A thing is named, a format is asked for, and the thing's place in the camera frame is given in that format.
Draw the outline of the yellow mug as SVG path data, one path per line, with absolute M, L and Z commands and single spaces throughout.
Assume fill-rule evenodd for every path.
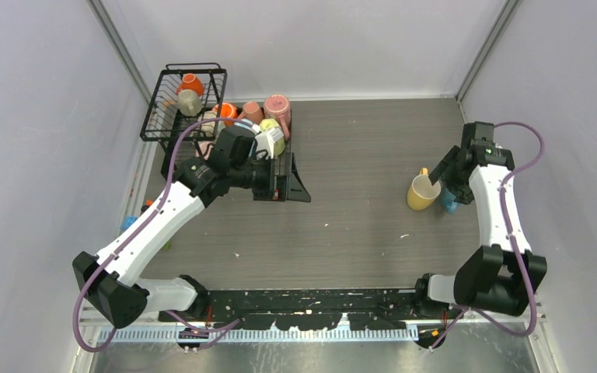
M 410 183 L 407 192 L 407 205 L 414 211 L 423 211 L 439 197 L 442 186 L 438 180 L 434 183 L 428 175 L 428 169 L 422 168 Z

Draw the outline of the blue floral mug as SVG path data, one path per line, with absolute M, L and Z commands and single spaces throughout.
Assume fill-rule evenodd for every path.
M 457 196 L 449 189 L 445 188 L 440 195 L 440 205 L 448 214 L 454 214 L 459 207 Z

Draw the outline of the light green mug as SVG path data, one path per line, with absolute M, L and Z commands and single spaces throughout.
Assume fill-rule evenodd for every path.
M 260 130 L 262 135 L 260 144 L 268 151 L 271 158 L 277 158 L 286 149 L 283 127 L 275 119 L 267 118 L 260 122 Z

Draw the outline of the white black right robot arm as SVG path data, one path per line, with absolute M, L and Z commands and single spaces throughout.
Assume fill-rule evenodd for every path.
M 521 168 L 511 151 L 495 142 L 495 129 L 491 123 L 465 124 L 460 144 L 410 184 L 407 204 L 415 211 L 426 209 L 445 191 L 457 204 L 474 203 L 480 238 L 478 249 L 456 274 L 424 274 L 417 280 L 412 305 L 423 319 L 450 305 L 520 316 L 536 303 L 547 262 L 532 253 L 522 230 L 514 192 Z

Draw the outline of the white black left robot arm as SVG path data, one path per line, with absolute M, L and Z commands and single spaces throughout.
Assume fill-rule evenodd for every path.
M 133 225 L 97 254 L 82 252 L 74 258 L 82 298 L 116 329 L 145 313 L 166 310 L 190 322 L 201 320 L 208 309 L 207 291 L 195 279 L 149 280 L 141 273 L 180 228 L 232 188 L 251 190 L 254 200 L 311 201 L 294 159 L 279 173 L 276 160 L 259 159 L 256 149 L 255 134 L 233 125 L 221 131 L 206 159 L 182 161 Z

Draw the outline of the pink cup rack left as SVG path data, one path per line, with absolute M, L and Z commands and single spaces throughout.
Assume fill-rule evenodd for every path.
M 196 147 L 195 155 L 203 159 L 208 159 L 211 151 L 214 147 L 214 143 L 210 141 L 199 141 Z

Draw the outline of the light blue cup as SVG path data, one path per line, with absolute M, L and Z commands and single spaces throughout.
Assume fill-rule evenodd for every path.
M 236 121 L 236 126 L 237 127 L 242 127 L 245 128 L 251 132 L 253 132 L 254 134 L 259 134 L 260 133 L 260 126 L 258 124 L 255 124 L 254 122 L 252 122 L 249 119 L 238 119 Z

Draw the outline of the large pink mug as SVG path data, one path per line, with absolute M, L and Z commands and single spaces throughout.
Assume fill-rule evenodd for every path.
M 274 94 L 264 100 L 263 110 L 266 118 L 275 119 L 280 125 L 285 139 L 289 140 L 292 133 L 291 103 L 286 96 Z

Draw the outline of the small pink cup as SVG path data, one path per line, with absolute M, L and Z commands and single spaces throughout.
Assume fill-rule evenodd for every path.
M 259 124 L 264 119 L 264 112 L 257 102 L 249 101 L 242 105 L 238 118 L 240 120 L 250 120 L 254 124 Z

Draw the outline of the orange cup lower tier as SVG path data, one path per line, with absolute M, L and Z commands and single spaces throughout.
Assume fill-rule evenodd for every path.
M 225 127 L 231 127 L 235 122 L 234 119 L 239 117 L 238 108 L 232 103 L 217 104 L 211 109 L 217 114 L 217 117 L 227 117 L 228 120 L 223 121 Z

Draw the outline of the orange cup tier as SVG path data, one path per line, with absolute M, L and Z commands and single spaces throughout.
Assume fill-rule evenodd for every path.
M 179 95 L 184 90 L 191 90 L 199 97 L 204 95 L 204 84 L 202 81 L 193 73 L 186 73 L 182 76 L 181 83 L 176 89 L 176 94 Z
M 217 104 L 211 109 L 217 114 L 217 117 L 227 117 L 228 120 L 223 121 L 225 127 L 231 127 L 235 122 L 234 119 L 239 117 L 238 108 L 232 103 Z

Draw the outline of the beige mug top tier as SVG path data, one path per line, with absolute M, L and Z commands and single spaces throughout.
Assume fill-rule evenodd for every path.
M 177 107 L 185 117 L 195 117 L 203 109 L 201 98 L 192 89 L 183 89 L 177 94 Z

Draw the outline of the orange cup top tier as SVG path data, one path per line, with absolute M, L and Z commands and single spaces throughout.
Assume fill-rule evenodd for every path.
M 186 73 L 182 76 L 181 83 L 176 89 L 176 94 L 179 95 L 184 90 L 191 90 L 199 97 L 204 95 L 204 84 L 202 81 L 193 73 Z

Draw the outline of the colourful toy block pile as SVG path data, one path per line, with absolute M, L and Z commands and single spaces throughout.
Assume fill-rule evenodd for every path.
M 153 204 L 152 200 L 147 200 L 140 208 L 140 214 L 146 212 Z M 120 233 L 124 233 L 138 220 L 137 215 L 128 215 L 124 218 L 120 225 Z M 169 251 L 171 242 L 168 241 L 162 246 L 162 250 Z

